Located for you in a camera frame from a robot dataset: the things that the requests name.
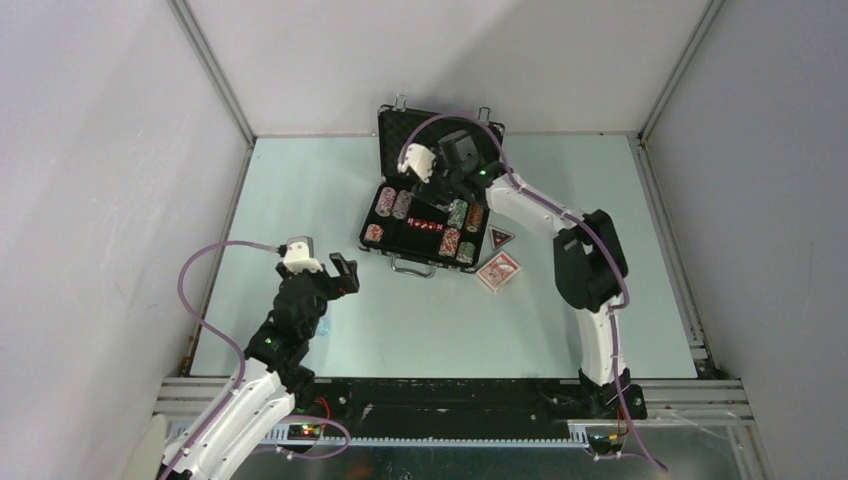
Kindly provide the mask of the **black poker set case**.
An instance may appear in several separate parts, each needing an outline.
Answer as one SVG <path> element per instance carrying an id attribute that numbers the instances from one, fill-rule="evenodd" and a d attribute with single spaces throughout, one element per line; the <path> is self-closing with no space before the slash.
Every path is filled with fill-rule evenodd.
<path id="1" fill-rule="evenodd" d="M 488 119 L 383 105 L 381 181 L 358 235 L 362 251 L 463 273 L 480 259 L 485 188 L 504 172 L 504 127 Z"/>

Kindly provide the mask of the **white ten chip stack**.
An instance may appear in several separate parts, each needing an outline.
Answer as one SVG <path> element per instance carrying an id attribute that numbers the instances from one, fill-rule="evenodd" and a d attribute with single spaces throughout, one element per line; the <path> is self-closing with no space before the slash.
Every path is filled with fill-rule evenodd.
<path id="1" fill-rule="evenodd" d="M 328 318 L 322 318 L 316 328 L 316 335 L 319 337 L 323 337 L 329 334 L 331 329 L 330 321 Z"/>

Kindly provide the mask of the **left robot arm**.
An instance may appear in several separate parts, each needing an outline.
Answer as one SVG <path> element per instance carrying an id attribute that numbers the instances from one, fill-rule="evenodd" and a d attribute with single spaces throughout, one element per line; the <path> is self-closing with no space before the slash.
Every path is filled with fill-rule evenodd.
<path id="1" fill-rule="evenodd" d="M 165 447 L 161 479 L 228 479 L 284 417 L 304 416 L 316 403 L 315 374 L 303 365 L 330 302 L 360 288 L 358 264 L 330 256 L 338 273 L 299 243 L 282 249 L 272 308 L 213 402 Z"/>

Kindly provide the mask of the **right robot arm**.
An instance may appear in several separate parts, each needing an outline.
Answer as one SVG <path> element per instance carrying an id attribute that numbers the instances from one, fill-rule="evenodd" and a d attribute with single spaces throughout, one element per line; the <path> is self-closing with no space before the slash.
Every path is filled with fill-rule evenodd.
<path id="1" fill-rule="evenodd" d="M 613 320 L 629 301 L 626 259 L 611 217 L 602 210 L 570 209 L 527 183 L 503 154 L 488 159 L 464 130 L 433 147 L 412 141 L 401 149 L 399 172 L 415 180 L 414 195 L 438 207 L 456 200 L 477 202 L 547 237 L 553 249 L 554 283 L 563 300 L 581 314 L 581 392 L 585 411 L 606 418 L 622 403 L 613 383 L 625 368 Z"/>

